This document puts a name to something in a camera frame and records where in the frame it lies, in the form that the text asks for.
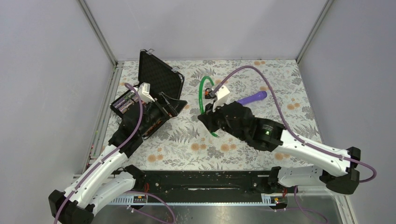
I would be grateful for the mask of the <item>orange black padlock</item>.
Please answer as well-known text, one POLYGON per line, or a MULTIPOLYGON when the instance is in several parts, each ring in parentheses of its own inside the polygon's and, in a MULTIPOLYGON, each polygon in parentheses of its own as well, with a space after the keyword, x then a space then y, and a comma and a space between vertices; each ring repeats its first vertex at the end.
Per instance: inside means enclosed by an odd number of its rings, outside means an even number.
POLYGON ((212 89, 211 88, 206 88, 204 92, 204 98, 205 99, 213 99, 214 95, 212 94, 212 89))

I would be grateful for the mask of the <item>green cable lock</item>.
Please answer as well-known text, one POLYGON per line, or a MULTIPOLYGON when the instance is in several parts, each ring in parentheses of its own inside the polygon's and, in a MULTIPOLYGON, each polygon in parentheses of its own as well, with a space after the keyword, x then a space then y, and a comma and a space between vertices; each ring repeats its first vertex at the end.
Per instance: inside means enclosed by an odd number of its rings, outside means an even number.
POLYGON ((204 76, 200 83, 199 83, 199 87, 198 87, 198 105, 199 105, 199 110, 200 113, 203 114, 205 112, 204 110, 204 106, 203 106, 203 96, 204 96, 204 84, 206 81, 209 81, 211 85, 214 85, 213 80, 209 77, 209 76, 204 76))

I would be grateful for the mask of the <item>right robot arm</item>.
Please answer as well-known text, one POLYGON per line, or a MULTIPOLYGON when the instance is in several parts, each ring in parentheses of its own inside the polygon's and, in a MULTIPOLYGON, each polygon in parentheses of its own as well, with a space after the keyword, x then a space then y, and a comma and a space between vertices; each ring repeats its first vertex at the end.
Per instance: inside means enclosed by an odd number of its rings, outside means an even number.
POLYGON ((314 142, 290 132, 281 123, 255 117, 250 108, 238 102, 215 110, 208 104, 198 120, 211 133, 220 129, 256 150, 288 154, 310 164, 298 168, 273 167, 264 182, 267 193, 296 186, 325 186, 335 193, 351 195, 359 185, 358 148, 337 149, 314 142))

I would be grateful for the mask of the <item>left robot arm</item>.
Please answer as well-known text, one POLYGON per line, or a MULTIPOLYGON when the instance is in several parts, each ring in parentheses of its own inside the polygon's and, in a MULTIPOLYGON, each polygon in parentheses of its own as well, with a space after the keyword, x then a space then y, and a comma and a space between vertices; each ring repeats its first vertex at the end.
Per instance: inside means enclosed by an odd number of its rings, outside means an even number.
POLYGON ((134 165, 127 166, 108 183, 105 180, 169 119, 176 117, 187 101, 161 92, 146 103, 134 96, 122 121, 96 161, 64 191, 54 190, 49 205, 55 223, 89 224, 95 215, 122 193, 146 189, 146 174, 134 165))

